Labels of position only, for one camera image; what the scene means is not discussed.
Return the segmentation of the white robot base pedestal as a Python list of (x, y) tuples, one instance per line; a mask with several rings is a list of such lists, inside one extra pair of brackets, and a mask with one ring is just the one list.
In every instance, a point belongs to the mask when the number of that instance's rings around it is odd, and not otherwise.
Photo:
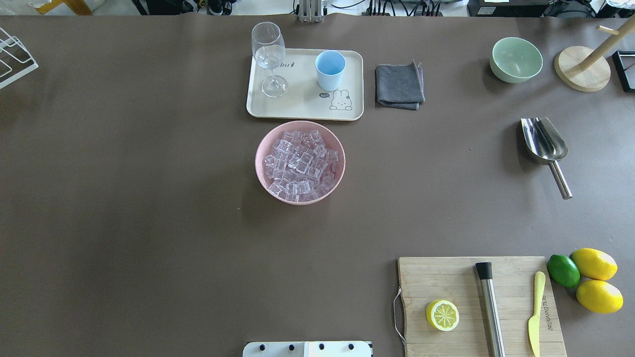
[(251, 342), (243, 348), (243, 357), (372, 357), (367, 341), (283, 341)]

